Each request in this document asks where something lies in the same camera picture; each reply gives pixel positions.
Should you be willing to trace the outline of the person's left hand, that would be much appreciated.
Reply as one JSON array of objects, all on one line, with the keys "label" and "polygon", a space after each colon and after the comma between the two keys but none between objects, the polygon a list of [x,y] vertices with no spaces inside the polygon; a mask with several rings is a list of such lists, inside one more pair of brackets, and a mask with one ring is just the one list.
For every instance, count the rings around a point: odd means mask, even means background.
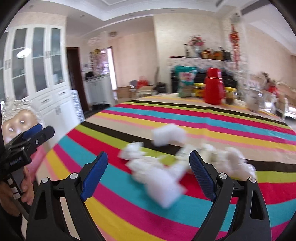
[{"label": "person's left hand", "polygon": [[[31,182],[30,172],[27,167],[23,168],[23,175],[24,179],[21,183],[21,189],[23,194],[21,196],[21,201],[23,203],[26,203],[27,205],[32,205],[35,194]],[[20,211],[12,200],[13,192],[10,189],[10,187],[4,182],[1,182],[0,196],[2,208],[12,216],[19,216]]]}]

